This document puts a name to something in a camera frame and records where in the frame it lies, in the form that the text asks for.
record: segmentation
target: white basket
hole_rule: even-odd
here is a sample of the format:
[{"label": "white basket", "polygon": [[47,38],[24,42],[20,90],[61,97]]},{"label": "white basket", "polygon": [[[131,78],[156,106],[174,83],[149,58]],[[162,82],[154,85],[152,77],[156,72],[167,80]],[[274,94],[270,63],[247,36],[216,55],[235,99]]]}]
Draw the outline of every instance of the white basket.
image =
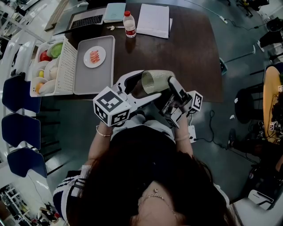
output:
[{"label": "white basket", "polygon": [[[43,43],[39,46],[38,51],[36,53],[34,66],[39,62],[40,54],[45,50],[47,50],[50,46],[51,45],[48,43]],[[35,87],[37,85],[37,82],[34,82],[34,80],[32,79],[31,88],[30,88],[31,97],[45,97],[45,96],[54,96],[54,95],[73,94],[76,53],[77,50],[69,43],[67,38],[64,38],[54,92],[50,94],[37,94],[35,92]]]}]

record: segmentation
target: water bottle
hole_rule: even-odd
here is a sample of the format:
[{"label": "water bottle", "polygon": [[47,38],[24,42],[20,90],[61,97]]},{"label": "water bottle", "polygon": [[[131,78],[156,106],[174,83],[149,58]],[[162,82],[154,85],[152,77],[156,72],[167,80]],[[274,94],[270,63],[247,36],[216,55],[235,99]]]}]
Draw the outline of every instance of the water bottle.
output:
[{"label": "water bottle", "polygon": [[136,26],[134,23],[134,18],[131,15],[130,11],[125,11],[123,24],[126,31],[126,36],[129,38],[133,38],[136,36]]}]

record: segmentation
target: notebook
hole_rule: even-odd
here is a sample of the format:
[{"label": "notebook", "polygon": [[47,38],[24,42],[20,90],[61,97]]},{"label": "notebook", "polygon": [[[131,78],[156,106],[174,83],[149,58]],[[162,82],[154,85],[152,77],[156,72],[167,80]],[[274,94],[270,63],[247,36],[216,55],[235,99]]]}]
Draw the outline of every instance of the notebook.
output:
[{"label": "notebook", "polygon": [[104,22],[121,22],[124,18],[126,3],[108,3],[104,14]]},{"label": "notebook", "polygon": [[168,38],[169,7],[142,4],[138,18],[137,33]]}]

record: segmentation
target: table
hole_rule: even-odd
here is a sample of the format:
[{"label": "table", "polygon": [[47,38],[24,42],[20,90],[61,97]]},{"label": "table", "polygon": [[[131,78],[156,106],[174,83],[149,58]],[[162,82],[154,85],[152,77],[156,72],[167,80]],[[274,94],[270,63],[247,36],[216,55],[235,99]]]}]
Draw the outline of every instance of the table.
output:
[{"label": "table", "polygon": [[264,131],[267,140],[274,143],[278,138],[276,133],[272,134],[269,125],[272,119],[272,108],[277,103],[278,86],[281,86],[279,71],[271,66],[267,68],[264,78],[263,111],[264,111]]},{"label": "table", "polygon": [[[141,4],[127,4],[135,18],[136,26]],[[219,54],[214,33],[208,17],[196,10],[169,5],[169,15],[173,18],[169,39],[137,34],[127,38],[122,29],[108,30],[103,25],[101,36],[113,35],[115,42],[114,83],[120,76],[136,70],[173,71],[186,91],[196,90],[203,95],[204,101],[222,102],[222,77]],[[77,48],[80,40],[70,43]],[[91,99],[87,97],[61,97]]]}]

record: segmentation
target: red bottle cap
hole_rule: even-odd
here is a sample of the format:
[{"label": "red bottle cap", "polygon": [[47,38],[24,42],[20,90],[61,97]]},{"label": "red bottle cap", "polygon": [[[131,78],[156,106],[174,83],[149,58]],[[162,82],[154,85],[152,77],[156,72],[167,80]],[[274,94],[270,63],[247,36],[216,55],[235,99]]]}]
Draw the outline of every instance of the red bottle cap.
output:
[{"label": "red bottle cap", "polygon": [[124,16],[130,16],[131,15],[131,12],[130,11],[125,11],[124,12]]}]

